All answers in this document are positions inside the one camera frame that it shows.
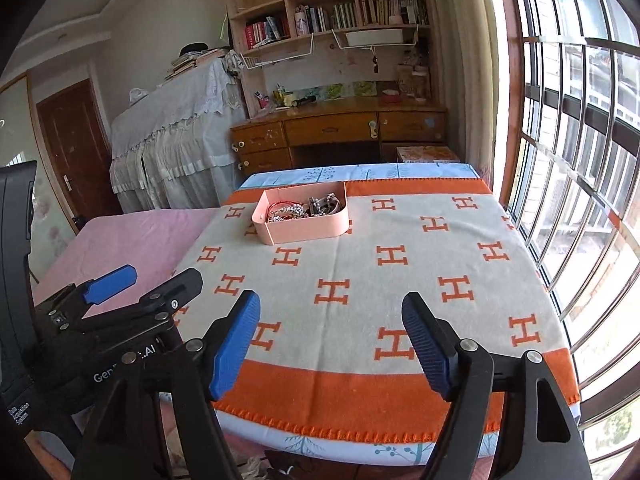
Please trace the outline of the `pink jewelry tray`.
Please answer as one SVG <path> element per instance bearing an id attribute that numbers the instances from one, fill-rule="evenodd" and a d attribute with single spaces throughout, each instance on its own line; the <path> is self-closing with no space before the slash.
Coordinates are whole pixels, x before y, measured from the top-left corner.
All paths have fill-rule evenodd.
<path id="1" fill-rule="evenodd" d="M 293 202 L 307 207 L 311 197 L 322 197 L 329 193 L 335 193 L 344 204 L 344 208 L 337 214 L 282 222 L 266 221 L 267 210 L 272 204 Z M 265 190 L 253 211 L 252 222 L 258 238 L 266 245 L 282 245 L 341 236 L 349 229 L 346 183 L 321 182 Z"/>

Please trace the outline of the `silver rhinestone hair comb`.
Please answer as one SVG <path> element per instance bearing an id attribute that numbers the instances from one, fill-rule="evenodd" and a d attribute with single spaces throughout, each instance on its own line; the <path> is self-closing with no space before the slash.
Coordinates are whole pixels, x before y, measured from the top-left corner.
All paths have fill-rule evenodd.
<path id="1" fill-rule="evenodd" d="M 272 204 L 266 213 L 267 222 L 282 222 L 307 218 L 306 206 L 301 203 L 280 202 Z"/>

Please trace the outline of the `window metal grille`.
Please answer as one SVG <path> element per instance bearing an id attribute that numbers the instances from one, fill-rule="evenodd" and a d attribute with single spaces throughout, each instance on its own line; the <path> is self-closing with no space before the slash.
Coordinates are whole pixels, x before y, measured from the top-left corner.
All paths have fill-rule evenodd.
<path id="1" fill-rule="evenodd" d="M 639 23 L 516 0 L 523 119 L 508 209 L 570 347 L 597 479 L 639 473 Z"/>

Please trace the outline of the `wooden bookshelf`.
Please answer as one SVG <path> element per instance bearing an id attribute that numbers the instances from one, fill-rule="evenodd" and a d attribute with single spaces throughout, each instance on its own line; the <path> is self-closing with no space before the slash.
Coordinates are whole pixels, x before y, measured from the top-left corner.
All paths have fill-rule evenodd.
<path id="1" fill-rule="evenodd" d="M 370 96 L 375 81 L 395 77 L 404 56 L 424 56 L 433 35 L 428 0 L 227 0 L 227 9 L 238 55 L 316 35 L 308 58 L 262 70 L 244 70 L 241 62 L 250 117 L 278 90 L 329 100 Z"/>

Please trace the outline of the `blue tree print sheet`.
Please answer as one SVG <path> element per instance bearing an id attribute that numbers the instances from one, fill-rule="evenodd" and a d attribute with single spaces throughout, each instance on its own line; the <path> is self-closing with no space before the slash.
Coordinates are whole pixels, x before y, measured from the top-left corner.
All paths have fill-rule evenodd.
<path id="1" fill-rule="evenodd" d="M 480 175 L 462 162 L 384 162 L 345 166 L 324 166 L 287 169 L 252 174 L 240 186 L 250 188 L 278 188 L 279 186 L 336 181 L 370 181 L 409 178 L 478 178 Z"/>

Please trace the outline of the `orange H pattern blanket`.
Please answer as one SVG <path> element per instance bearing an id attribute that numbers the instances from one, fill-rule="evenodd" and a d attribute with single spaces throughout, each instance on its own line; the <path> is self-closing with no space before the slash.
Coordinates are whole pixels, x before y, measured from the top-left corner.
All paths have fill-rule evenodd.
<path id="1" fill-rule="evenodd" d="M 250 220 L 258 197 L 235 193 L 181 260 L 204 283 L 178 313 L 184 338 L 203 335 L 244 290 L 262 303 L 240 376 L 217 404 L 225 430 L 270 448 L 309 441 L 315 453 L 328 442 L 433 442 L 447 407 L 402 325 L 408 292 L 491 352 L 540 352 L 579 404 L 555 308 L 482 180 L 350 182 L 344 234 L 277 245 Z"/>

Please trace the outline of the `brown wooden door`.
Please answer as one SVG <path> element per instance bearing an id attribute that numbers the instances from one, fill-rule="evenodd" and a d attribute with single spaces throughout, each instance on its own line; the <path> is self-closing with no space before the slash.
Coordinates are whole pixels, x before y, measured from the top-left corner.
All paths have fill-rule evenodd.
<path id="1" fill-rule="evenodd" d="M 111 187 L 106 145 L 88 79 L 36 105 L 51 165 L 75 221 L 116 216 L 122 207 Z"/>

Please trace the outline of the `white lace covered furniture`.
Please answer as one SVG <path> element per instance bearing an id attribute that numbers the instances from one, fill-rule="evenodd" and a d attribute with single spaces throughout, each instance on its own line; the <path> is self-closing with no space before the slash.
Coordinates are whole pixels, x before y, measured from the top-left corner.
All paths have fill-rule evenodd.
<path id="1" fill-rule="evenodd" d="M 111 125 L 110 179 L 122 211 L 222 205 L 242 181 L 231 128 L 245 119 L 242 90 L 223 58 L 131 105 Z"/>

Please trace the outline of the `stack of books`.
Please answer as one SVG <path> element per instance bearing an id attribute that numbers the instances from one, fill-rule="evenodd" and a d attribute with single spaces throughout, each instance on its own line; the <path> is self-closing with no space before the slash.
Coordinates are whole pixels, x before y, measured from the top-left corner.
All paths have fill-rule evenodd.
<path id="1" fill-rule="evenodd" d="M 397 156 L 401 162 L 427 162 L 428 164 L 449 164 L 460 162 L 459 157 L 446 146 L 400 146 Z"/>

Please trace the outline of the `wooden desk with drawers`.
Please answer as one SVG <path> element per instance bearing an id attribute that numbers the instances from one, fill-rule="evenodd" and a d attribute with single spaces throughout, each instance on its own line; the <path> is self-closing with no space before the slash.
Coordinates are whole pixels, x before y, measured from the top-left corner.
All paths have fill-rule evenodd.
<path id="1" fill-rule="evenodd" d="M 260 172 L 377 164 L 398 148 L 447 143 L 445 107 L 410 98 L 346 98 L 256 117 L 231 129 L 231 147 L 247 177 Z"/>

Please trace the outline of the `beige curtain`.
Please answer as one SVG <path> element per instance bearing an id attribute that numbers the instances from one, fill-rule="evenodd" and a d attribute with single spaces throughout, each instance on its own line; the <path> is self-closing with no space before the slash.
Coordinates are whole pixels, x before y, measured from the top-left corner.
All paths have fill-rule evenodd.
<path id="1" fill-rule="evenodd" d="M 494 194 L 506 172 L 509 69 L 503 0 L 431 0 L 434 63 L 452 149 Z"/>

